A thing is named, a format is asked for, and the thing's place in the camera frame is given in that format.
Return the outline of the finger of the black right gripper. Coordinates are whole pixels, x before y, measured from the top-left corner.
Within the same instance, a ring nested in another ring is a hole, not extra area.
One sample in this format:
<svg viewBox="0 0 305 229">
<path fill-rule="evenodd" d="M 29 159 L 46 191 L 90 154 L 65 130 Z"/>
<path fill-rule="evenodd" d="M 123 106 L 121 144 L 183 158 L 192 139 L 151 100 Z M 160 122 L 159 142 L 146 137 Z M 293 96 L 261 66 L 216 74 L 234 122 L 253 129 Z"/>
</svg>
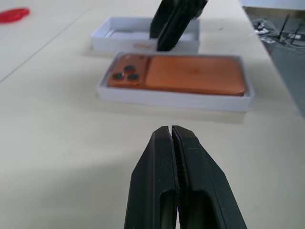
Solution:
<svg viewBox="0 0 305 229">
<path fill-rule="evenodd" d="M 157 39 L 176 7 L 175 0 L 162 0 L 150 25 L 150 38 Z"/>
<path fill-rule="evenodd" d="M 208 0 L 175 0 L 176 7 L 157 38 L 156 50 L 172 50 L 190 21 L 202 14 L 207 2 Z"/>
</svg>

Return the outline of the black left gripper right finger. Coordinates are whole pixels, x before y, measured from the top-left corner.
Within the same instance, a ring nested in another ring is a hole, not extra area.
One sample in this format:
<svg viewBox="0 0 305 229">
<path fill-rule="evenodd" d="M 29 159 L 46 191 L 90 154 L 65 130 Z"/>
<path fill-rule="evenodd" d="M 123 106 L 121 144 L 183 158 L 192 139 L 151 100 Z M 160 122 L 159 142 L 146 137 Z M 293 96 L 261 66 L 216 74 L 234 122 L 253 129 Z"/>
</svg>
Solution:
<svg viewBox="0 0 305 229">
<path fill-rule="evenodd" d="M 247 229 L 228 180 L 195 134 L 172 127 L 180 229 Z"/>
</svg>

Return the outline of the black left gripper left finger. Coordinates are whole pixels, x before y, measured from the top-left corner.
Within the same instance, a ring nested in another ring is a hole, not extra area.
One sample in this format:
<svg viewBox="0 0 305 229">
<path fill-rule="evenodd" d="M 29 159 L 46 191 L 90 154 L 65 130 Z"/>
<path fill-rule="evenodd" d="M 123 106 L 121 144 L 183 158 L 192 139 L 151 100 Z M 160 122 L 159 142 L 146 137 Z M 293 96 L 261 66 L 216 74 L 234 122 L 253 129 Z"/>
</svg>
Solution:
<svg viewBox="0 0 305 229">
<path fill-rule="evenodd" d="M 175 229 L 178 178 L 172 136 L 155 130 L 130 180 L 124 229 Z"/>
</svg>

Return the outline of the white phone box lid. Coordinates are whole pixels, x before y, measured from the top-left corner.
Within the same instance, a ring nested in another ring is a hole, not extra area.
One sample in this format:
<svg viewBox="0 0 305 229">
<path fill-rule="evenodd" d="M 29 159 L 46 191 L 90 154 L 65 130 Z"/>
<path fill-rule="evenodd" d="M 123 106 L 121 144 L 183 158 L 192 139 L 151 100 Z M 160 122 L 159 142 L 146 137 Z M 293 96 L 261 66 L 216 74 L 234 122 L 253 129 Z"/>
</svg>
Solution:
<svg viewBox="0 0 305 229">
<path fill-rule="evenodd" d="M 150 38 L 152 18 L 110 17 L 92 34 L 92 48 L 103 52 L 156 52 L 157 40 Z M 171 53 L 197 54 L 200 21 L 192 20 Z"/>
</svg>

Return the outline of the white phone box base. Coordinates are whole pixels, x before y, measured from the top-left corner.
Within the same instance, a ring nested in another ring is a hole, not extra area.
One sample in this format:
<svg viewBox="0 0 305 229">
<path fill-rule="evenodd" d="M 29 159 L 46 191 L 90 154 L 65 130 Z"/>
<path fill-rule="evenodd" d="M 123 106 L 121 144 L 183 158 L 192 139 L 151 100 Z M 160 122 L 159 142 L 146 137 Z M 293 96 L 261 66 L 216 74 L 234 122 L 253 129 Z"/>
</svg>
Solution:
<svg viewBox="0 0 305 229">
<path fill-rule="evenodd" d="M 105 101 L 201 110 L 247 112 L 254 100 L 255 89 L 251 77 L 247 72 L 244 72 L 246 89 L 243 96 L 188 94 L 108 87 L 107 81 L 111 76 L 111 70 L 118 59 L 125 54 L 128 54 L 128 52 L 118 52 L 115 55 L 97 85 L 98 95 Z"/>
</svg>

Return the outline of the orange smartphone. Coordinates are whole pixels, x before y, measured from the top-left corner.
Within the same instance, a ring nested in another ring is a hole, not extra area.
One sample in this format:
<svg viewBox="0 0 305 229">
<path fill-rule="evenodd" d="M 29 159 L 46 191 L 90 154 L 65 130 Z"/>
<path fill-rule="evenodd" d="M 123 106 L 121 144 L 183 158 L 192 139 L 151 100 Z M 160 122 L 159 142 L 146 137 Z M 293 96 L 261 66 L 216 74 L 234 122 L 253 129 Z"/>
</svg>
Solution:
<svg viewBox="0 0 305 229">
<path fill-rule="evenodd" d="M 107 86 L 226 96 L 246 91 L 242 65 L 232 56 L 124 54 L 115 61 Z"/>
</svg>

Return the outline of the red round plastic object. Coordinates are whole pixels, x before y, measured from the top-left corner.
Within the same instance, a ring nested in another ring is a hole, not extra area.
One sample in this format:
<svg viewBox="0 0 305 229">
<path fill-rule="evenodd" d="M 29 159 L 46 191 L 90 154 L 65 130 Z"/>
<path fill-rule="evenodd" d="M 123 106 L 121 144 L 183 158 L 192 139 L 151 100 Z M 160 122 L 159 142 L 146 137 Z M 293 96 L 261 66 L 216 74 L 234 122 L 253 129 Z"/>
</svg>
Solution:
<svg viewBox="0 0 305 229">
<path fill-rule="evenodd" d="M 31 13 L 29 8 L 14 8 L 0 12 L 0 24 L 13 23 L 22 20 Z"/>
</svg>

